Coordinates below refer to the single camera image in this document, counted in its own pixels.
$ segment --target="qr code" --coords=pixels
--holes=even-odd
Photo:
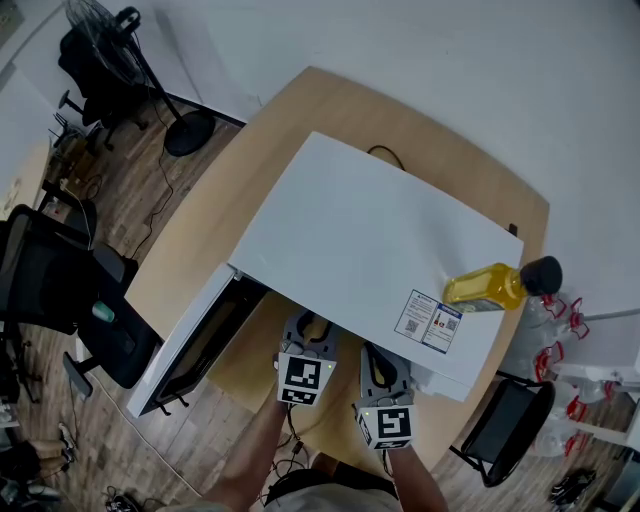
[[[405,331],[415,334],[418,330],[418,322],[414,320],[409,320],[407,322],[407,326],[404,328]]]

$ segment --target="wooden floor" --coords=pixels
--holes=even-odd
[[[158,105],[158,110],[169,122],[166,109]],[[104,152],[93,171],[103,177],[95,200],[99,215],[96,238],[128,257],[147,235],[151,213],[159,210],[169,193],[158,167],[164,127],[151,106],[144,109],[142,117],[150,122],[149,128],[145,132],[129,124],[119,128],[113,139],[115,151]],[[182,159],[163,155],[162,165],[175,193],[162,214],[155,217],[152,236],[136,254],[138,261],[144,259],[180,201],[237,132],[237,127],[220,121],[213,138],[196,154]],[[116,386],[101,370],[94,374],[104,388],[92,381],[95,391],[86,402],[70,388],[62,368],[62,354],[64,351],[75,354],[73,337],[36,327],[26,327],[24,332],[25,338],[33,343],[29,365],[42,374],[44,382],[36,387],[41,404],[32,405],[26,394],[21,396],[20,421],[31,439],[56,437],[59,421],[75,432],[74,404],[78,461],[67,473],[57,474],[49,481],[78,512],[102,510],[103,493],[109,485],[132,493],[140,502],[150,497],[166,504],[194,500],[197,495],[190,486],[199,493],[211,486],[230,447],[251,420],[251,413],[204,379],[189,396],[189,408],[173,403],[169,406],[170,417],[156,411],[134,421],[145,442],[118,410],[118,407],[125,409],[130,392]],[[593,407],[589,420],[625,428],[632,411],[630,399],[618,396],[611,403]],[[452,511],[550,511],[552,508],[546,503],[549,488],[568,470],[597,469],[598,479],[590,492],[593,495],[618,471],[620,461],[615,458],[619,452],[615,446],[590,441],[582,453],[568,459],[527,456],[515,473],[495,489],[485,489],[479,475],[452,454],[438,464],[434,476]],[[576,510],[584,510],[587,502]],[[145,510],[156,510],[159,506],[157,502],[148,502]]]

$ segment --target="label sticker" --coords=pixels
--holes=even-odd
[[[413,290],[394,330],[446,354],[461,321],[459,311]]]

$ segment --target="forearm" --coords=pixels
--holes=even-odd
[[[286,405],[272,391],[231,449],[227,463],[213,488],[204,498],[222,503],[234,512],[247,510],[262,490],[271,470]]]
[[[412,447],[389,450],[388,454],[404,512],[447,512],[438,484]]]

